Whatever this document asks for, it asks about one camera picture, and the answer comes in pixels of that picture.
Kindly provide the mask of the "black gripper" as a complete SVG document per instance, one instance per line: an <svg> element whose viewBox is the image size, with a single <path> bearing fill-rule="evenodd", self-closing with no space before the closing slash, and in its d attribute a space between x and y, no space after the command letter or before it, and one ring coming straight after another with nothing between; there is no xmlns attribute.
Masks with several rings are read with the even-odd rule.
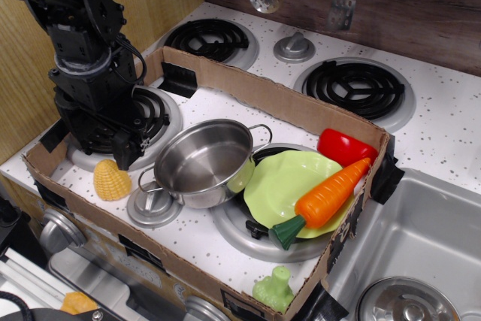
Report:
<svg viewBox="0 0 481 321"><path fill-rule="evenodd" d="M113 48L94 62L56 56L49 72L57 109L83 152L92 152L89 139L104 126L113 131L110 144L121 171L142 157L150 142L147 121L133 101L133 91L144 85L145 76L135 70L137 54L132 48Z"/></svg>

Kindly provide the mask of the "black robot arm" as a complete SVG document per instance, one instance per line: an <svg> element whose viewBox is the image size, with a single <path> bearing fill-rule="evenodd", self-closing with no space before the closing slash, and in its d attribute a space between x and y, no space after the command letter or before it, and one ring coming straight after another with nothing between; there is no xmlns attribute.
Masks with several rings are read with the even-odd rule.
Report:
<svg viewBox="0 0 481 321"><path fill-rule="evenodd" d="M71 135L85 154L112 155L126 171L141 158L160 121L140 106L147 66L121 32L124 7L114 0L21 0L48 34L61 117L44 141L54 148Z"/></svg>

